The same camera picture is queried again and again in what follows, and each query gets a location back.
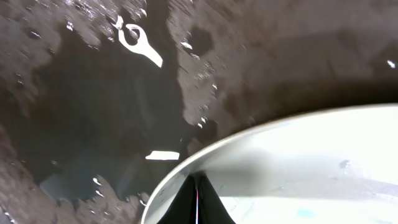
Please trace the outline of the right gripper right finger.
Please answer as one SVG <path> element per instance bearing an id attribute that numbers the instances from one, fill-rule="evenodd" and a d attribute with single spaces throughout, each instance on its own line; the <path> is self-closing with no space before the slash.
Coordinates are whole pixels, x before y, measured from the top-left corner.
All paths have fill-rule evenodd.
<path id="1" fill-rule="evenodd" d="M 197 176 L 198 224 L 235 224 L 206 175 Z"/>

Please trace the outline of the white plate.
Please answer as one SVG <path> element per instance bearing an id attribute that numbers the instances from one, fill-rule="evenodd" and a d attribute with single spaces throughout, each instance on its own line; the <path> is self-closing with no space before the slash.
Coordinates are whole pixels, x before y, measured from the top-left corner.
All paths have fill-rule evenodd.
<path id="1" fill-rule="evenodd" d="M 396 223 L 397 105 L 301 114 L 222 139 L 164 177 L 142 223 L 158 223 L 200 174 L 235 223 Z"/>

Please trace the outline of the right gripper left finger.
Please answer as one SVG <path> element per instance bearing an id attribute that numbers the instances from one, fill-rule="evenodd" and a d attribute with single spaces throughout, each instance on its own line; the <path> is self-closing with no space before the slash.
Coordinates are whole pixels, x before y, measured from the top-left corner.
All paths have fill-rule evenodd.
<path id="1" fill-rule="evenodd" d="M 157 224 L 196 224 L 197 190 L 195 179 L 188 176 L 164 216 Z"/>

